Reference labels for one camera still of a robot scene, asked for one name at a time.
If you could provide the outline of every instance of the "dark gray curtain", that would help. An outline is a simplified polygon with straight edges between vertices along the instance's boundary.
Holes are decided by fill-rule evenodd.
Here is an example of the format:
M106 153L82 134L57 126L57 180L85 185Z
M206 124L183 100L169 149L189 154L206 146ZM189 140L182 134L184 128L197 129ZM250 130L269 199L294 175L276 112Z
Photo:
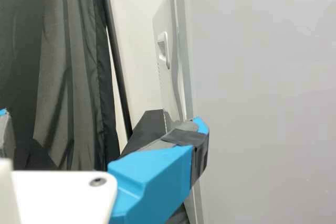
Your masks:
M105 170L119 157L102 0L0 0L0 56L16 169Z

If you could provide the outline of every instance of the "screw hole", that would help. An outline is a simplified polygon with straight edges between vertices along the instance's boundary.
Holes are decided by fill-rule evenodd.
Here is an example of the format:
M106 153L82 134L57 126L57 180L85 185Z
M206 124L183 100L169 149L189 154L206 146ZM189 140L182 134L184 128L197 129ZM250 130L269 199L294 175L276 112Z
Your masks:
M91 180L91 182L89 184L90 184L90 186L97 187L97 186L102 186L105 183L106 183L105 178L95 178L95 179Z

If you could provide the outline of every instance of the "white wall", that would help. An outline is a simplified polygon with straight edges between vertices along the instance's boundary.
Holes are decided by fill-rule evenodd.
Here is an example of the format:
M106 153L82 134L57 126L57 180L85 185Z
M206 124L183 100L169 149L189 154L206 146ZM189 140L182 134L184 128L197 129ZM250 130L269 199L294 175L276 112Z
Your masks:
M111 2L131 122L135 127L145 110L162 108L152 25L161 0Z
M335 223L336 0L191 11L205 223Z

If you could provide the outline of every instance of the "blue plastic part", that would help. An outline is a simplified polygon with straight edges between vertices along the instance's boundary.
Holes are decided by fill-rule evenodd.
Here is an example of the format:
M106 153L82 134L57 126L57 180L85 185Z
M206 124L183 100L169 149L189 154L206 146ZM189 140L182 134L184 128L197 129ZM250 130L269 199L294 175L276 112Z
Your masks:
M6 110L6 109L2 109L2 110L0 110L0 116L5 115L6 113L7 113L7 110Z
M108 165L118 181L110 223L165 223L190 193L191 145L133 152Z
M198 131L197 132L203 133L205 135L209 134L208 126L205 124L205 122L203 122L203 120L199 116L195 117L193 119L193 122L198 125Z

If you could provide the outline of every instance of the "black pole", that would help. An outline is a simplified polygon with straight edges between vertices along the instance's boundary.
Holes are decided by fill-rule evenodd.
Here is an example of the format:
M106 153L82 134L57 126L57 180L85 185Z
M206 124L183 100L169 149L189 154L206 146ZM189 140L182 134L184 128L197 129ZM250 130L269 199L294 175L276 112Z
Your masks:
M133 133L133 129L132 129L132 124L131 124L130 111L128 108L124 76L122 74L120 53L119 53L117 35L115 31L116 29L115 29L114 21L113 21L112 6L111 6L110 0L103 0L103 4L105 8L107 30L108 30L108 34L110 38L110 46L111 46L111 52L112 52L112 59L114 63L114 70L115 70L115 75L117 78L118 90L119 90L119 95L120 95L122 115L124 118L127 140L129 140Z

